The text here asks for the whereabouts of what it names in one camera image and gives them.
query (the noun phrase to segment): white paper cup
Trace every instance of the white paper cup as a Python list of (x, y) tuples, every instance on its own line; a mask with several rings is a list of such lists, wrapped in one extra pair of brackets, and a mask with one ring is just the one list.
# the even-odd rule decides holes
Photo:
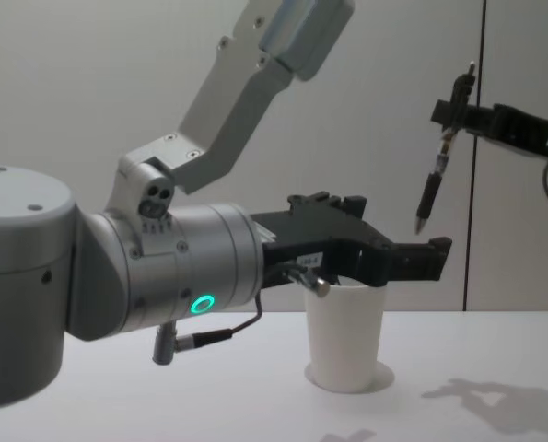
[(336, 393), (370, 390), (386, 287), (334, 285), (324, 298), (305, 292), (312, 381)]

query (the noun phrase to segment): white table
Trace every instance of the white table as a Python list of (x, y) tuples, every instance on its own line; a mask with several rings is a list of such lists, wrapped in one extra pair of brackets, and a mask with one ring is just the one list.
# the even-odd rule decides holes
[[(181, 332), (246, 318), (208, 315)], [(0, 440), (548, 441), (548, 313), (387, 313), (379, 360), (395, 382), (355, 396), (305, 380), (302, 313), (265, 314), (169, 367), (150, 360), (154, 334), (69, 337), (54, 383), (0, 409)]]

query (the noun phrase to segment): white wall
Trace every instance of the white wall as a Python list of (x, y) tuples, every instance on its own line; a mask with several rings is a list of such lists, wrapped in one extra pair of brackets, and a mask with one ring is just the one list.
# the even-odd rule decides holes
[[(103, 207), (120, 155), (177, 127), (245, 0), (0, 0), (0, 163), (67, 182)], [(369, 198), (366, 220), (402, 242), (449, 236), (439, 283), (395, 284), (391, 308), (461, 309), (472, 140), (421, 238), (414, 212), (437, 151), (438, 98), (478, 59), (480, 0), (359, 0), (320, 74), (280, 95), (233, 173), (177, 204), (252, 212), (290, 193)], [(301, 308), (295, 287), (269, 309)]]
[[(488, 0), (483, 104), (548, 119), (548, 0)], [(481, 142), (469, 280), (471, 309), (548, 309), (544, 160)]]

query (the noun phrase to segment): green led ring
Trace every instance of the green led ring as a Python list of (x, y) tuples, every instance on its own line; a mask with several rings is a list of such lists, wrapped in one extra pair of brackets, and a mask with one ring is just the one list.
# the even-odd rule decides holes
[(202, 295), (193, 301), (190, 311), (194, 315), (201, 315), (215, 305), (215, 297), (212, 295)]

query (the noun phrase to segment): silver robot arm segment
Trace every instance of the silver robot arm segment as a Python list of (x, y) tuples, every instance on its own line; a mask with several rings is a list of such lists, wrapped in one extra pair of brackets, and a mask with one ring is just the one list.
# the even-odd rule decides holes
[(245, 304), (262, 287), (260, 234), (242, 209), (169, 209), (226, 175), (274, 96), (311, 79), (353, 0), (251, 0), (180, 129), (124, 156), (106, 210), (81, 215), (67, 330), (83, 340)]

